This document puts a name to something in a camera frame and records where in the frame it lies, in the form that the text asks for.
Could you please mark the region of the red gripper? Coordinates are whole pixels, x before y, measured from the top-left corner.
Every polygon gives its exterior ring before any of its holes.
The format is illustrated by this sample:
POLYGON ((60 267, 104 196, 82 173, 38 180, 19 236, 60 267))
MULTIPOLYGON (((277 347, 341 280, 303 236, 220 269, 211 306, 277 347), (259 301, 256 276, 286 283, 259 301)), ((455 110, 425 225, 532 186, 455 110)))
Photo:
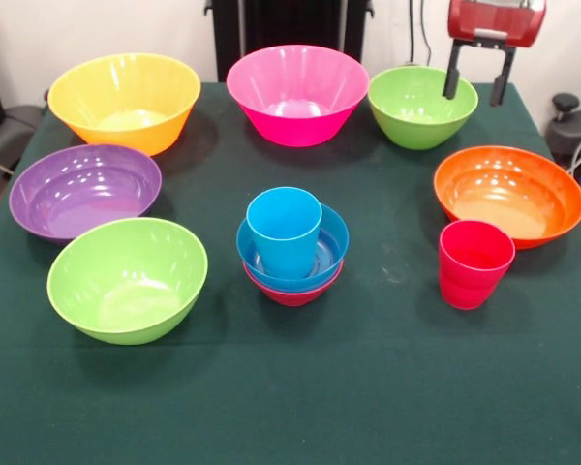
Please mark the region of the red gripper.
POLYGON ((449 3, 447 29, 453 38, 443 96, 456 96, 460 72, 459 55, 462 47, 498 49, 505 54, 501 72, 495 77, 490 105, 498 107, 505 95, 516 47, 531 47, 546 14, 546 2, 538 1, 457 1, 449 3))

